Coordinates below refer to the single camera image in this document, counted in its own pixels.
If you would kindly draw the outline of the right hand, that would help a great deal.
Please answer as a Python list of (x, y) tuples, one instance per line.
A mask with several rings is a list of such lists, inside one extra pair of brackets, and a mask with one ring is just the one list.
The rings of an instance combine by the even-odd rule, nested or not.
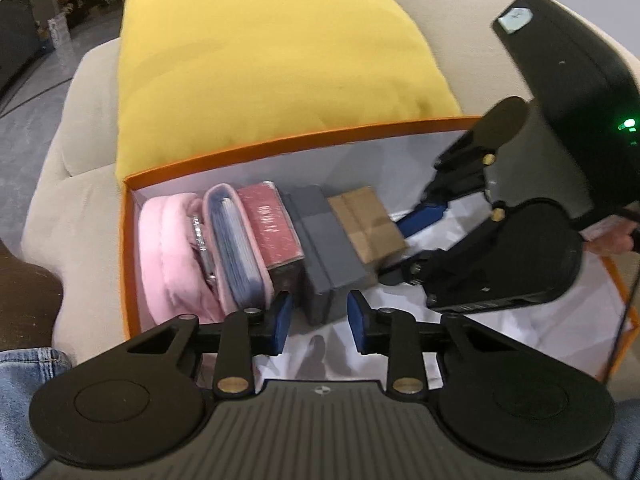
[(605, 257), (631, 252), (634, 249), (632, 233), (636, 227), (636, 222), (630, 220), (621, 221), (617, 226), (609, 229), (608, 232), (603, 233), (594, 240), (585, 242), (584, 248), (587, 252)]

